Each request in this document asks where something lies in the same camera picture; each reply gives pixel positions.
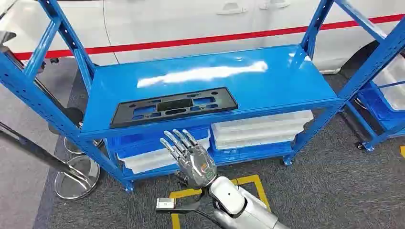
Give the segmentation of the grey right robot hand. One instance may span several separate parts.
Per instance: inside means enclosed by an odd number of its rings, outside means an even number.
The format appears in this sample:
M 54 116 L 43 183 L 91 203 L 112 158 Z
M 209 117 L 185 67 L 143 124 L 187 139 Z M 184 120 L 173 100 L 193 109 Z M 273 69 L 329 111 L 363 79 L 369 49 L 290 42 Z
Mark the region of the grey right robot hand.
M 209 186 L 216 179 L 217 167 L 208 151 L 186 129 L 163 133 L 166 137 L 160 142 L 179 166 L 180 180 L 194 189 Z

